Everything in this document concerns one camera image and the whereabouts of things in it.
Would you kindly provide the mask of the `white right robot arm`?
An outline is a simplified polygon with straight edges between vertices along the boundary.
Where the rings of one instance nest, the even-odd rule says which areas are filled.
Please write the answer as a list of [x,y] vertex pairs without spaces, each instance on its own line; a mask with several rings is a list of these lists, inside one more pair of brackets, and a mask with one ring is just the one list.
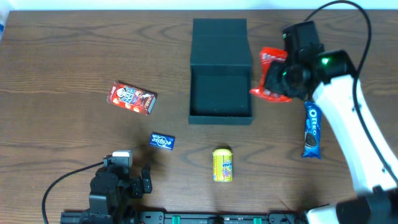
[[397,223],[397,158],[364,99],[358,71],[344,50],[325,51],[314,22],[283,31],[287,58],[272,62],[265,87],[313,101],[347,161],[356,199],[313,208],[307,223]]

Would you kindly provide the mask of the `red cookie carton box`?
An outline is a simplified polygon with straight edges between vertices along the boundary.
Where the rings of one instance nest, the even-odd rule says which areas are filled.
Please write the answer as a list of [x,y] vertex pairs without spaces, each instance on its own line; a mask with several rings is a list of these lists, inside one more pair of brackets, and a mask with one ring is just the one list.
[[107,96],[112,105],[149,115],[155,105],[157,94],[122,82],[114,82]]

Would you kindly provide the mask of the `blue Oreo cookie pack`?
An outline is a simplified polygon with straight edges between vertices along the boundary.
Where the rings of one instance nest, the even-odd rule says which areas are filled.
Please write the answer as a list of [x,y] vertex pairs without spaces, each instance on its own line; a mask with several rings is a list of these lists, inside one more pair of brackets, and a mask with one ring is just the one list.
[[322,126],[322,111],[311,101],[304,103],[306,111],[305,119],[305,139],[302,157],[321,159],[320,139]]

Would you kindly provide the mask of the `red Hacks candy bag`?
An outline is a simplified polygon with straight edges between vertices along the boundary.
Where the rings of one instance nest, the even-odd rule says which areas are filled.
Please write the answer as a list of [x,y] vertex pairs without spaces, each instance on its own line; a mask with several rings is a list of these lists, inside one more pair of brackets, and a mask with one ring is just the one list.
[[271,63],[274,61],[284,62],[287,58],[287,52],[272,47],[263,47],[261,52],[259,53],[259,58],[262,65],[262,77],[260,79],[259,86],[250,89],[250,94],[268,102],[290,103],[292,101],[291,98],[280,95],[278,93],[274,93],[265,87],[266,76],[267,72],[270,69]]

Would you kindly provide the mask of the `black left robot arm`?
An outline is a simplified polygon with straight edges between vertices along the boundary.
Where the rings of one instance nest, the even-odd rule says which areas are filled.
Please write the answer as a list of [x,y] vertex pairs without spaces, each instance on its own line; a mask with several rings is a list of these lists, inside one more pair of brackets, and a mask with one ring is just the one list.
[[125,165],[109,164],[99,169],[90,188],[90,207],[80,215],[80,223],[138,224],[139,212],[130,202],[152,192],[150,164],[146,164],[137,177],[131,177]]

